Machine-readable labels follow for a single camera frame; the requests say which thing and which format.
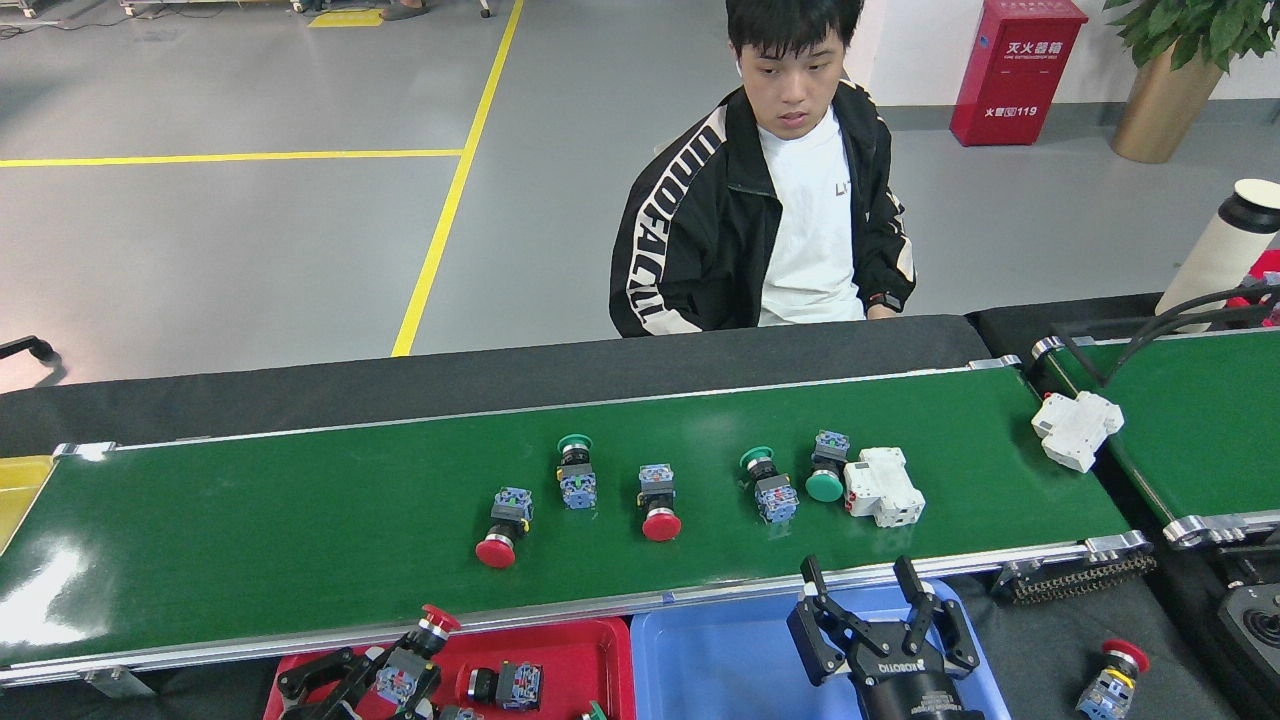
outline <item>human hair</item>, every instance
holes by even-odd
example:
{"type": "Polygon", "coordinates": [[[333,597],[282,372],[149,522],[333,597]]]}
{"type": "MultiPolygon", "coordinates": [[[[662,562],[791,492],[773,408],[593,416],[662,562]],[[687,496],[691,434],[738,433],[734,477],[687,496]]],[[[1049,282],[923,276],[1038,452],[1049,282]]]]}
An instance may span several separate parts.
{"type": "Polygon", "coordinates": [[[847,47],[863,0],[724,0],[728,41],[742,55],[754,45],[769,55],[799,55],[836,31],[847,47]]]}

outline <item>man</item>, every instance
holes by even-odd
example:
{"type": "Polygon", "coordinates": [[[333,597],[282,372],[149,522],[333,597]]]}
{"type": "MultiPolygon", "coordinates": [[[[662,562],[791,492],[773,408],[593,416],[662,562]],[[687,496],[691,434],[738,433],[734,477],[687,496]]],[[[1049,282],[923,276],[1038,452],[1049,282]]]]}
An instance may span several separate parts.
{"type": "Polygon", "coordinates": [[[860,0],[727,0],[742,87],[631,188],[609,315],[623,336],[896,315],[915,287],[890,132],[842,81],[860,0]]]}

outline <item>baseboard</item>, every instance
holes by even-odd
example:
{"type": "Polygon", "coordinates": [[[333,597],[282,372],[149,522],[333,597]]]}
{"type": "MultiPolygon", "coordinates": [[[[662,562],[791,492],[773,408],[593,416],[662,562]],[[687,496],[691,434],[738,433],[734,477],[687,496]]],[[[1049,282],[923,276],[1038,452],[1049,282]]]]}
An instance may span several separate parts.
{"type": "MultiPolygon", "coordinates": [[[[881,115],[895,131],[947,129],[951,105],[881,106],[881,115]]],[[[1124,113],[1124,102],[1060,102],[1050,109],[1046,126],[1115,127],[1124,113]]],[[[1280,99],[1210,100],[1197,124],[1280,124],[1280,99]]]]}

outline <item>green leaves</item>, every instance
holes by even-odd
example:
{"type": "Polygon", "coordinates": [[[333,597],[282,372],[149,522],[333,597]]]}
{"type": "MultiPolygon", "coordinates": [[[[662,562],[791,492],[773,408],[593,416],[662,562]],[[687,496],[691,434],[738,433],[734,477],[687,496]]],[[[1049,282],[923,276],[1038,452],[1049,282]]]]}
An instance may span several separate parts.
{"type": "Polygon", "coordinates": [[[1102,9],[1129,5],[1107,24],[1120,28],[1139,68],[1172,47],[1174,69],[1198,53],[1228,70],[1231,58],[1274,51],[1280,36],[1280,0],[1106,0],[1102,9]]]}

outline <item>white wall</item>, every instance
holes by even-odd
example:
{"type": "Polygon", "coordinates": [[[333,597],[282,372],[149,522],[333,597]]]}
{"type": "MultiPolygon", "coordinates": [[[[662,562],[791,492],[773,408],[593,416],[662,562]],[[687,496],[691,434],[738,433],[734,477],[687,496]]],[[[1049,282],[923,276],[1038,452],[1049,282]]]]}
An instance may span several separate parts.
{"type": "MultiPolygon", "coordinates": [[[[1137,69],[1115,27],[1124,10],[1102,13],[1103,0],[1075,0],[1089,15],[1080,29],[1057,102],[1124,101],[1137,69]]],[[[879,105],[951,105],[969,64],[982,0],[867,0],[845,63],[879,105]]],[[[1280,97],[1280,53],[1231,64],[1215,100],[1280,97]]]]}

